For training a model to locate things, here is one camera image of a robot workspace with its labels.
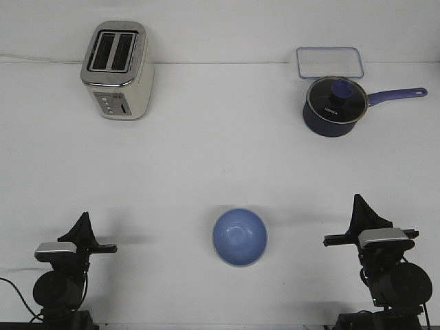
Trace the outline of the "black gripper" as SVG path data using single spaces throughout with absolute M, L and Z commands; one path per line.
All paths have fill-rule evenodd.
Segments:
M 393 223 L 380 217 L 364 200 L 360 194 L 353 198 L 351 220 L 346 234 L 327 235 L 324 237 L 324 246 L 355 245 L 358 250 L 360 265 L 367 275 L 377 275 L 388 271 L 404 257 L 405 251 L 415 246 L 415 238 L 419 231 L 415 229 L 403 229 L 410 238 L 409 241 L 396 241 L 386 243 L 373 243 L 365 250 L 359 246 L 358 236 L 364 230 L 392 228 Z
M 89 269 L 89 258 L 92 254 L 113 254 L 118 251 L 116 244 L 98 244 L 91 226 L 88 212 L 83 212 L 75 225 L 57 238 L 58 242 L 81 243 L 87 239 L 87 245 L 91 247 L 77 247 L 77 253 L 71 256 L 62 256 L 55 261 L 49 262 L 56 271 L 66 275 L 79 275 Z

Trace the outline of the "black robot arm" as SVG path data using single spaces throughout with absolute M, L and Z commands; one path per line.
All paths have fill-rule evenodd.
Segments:
M 99 329 L 81 306 L 88 290 L 92 254 L 114 254 L 117 245 L 97 242 L 88 212 L 81 214 L 68 233 L 55 242 L 40 244 L 34 257 L 52 270 L 38 278 L 33 298 L 41 306 L 44 329 Z
M 341 313 L 335 329 L 420 329 L 433 293 L 429 275 L 404 254 L 415 246 L 419 232 L 395 227 L 356 194 L 345 234 L 327 235 L 324 246 L 354 245 L 360 278 L 377 311 Z

